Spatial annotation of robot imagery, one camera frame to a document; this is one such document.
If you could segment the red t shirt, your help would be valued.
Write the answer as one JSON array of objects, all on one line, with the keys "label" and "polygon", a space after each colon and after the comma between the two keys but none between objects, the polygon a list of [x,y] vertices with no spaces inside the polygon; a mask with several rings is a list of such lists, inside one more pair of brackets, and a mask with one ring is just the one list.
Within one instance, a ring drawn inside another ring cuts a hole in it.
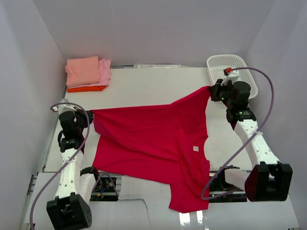
[{"label": "red t shirt", "polygon": [[201,195],[209,194],[204,153],[209,98],[205,86],[170,104],[94,110],[100,136],[94,167],[169,185],[174,211],[208,209]]}]

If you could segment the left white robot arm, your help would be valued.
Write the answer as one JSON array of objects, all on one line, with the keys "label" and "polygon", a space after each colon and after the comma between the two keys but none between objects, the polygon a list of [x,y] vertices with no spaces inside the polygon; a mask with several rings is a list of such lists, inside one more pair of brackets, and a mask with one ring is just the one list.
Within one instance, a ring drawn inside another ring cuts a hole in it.
[{"label": "left white robot arm", "polygon": [[93,112],[67,111],[59,115],[62,130],[58,134],[62,166],[54,200],[47,203],[47,213],[56,230],[81,230],[92,224],[89,206],[91,192],[101,187],[95,167],[82,169],[83,130],[92,123]]}]

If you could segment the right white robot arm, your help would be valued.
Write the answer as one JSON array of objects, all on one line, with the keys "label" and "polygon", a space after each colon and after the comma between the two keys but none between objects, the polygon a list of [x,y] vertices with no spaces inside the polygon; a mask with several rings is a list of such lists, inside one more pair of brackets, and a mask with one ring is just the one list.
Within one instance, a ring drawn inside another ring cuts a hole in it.
[{"label": "right white robot arm", "polygon": [[239,151],[247,151],[252,165],[252,171],[246,172],[227,161],[209,182],[217,180],[222,191],[233,186],[241,189],[251,202],[285,201],[293,170],[289,164],[280,162],[258,130],[256,117],[248,105],[250,85],[218,79],[209,92],[212,101],[226,106],[227,121],[243,143]]}]

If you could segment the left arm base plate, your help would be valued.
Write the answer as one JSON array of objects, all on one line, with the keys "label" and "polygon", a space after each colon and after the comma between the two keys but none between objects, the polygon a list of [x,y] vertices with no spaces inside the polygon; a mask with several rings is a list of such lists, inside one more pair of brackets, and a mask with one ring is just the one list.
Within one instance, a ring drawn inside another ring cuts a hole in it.
[{"label": "left arm base plate", "polygon": [[110,180],[108,176],[103,176],[100,182],[95,187],[94,192],[91,195],[90,201],[95,202],[116,202],[118,201],[118,195],[120,186],[117,185],[117,177],[111,176]]}]

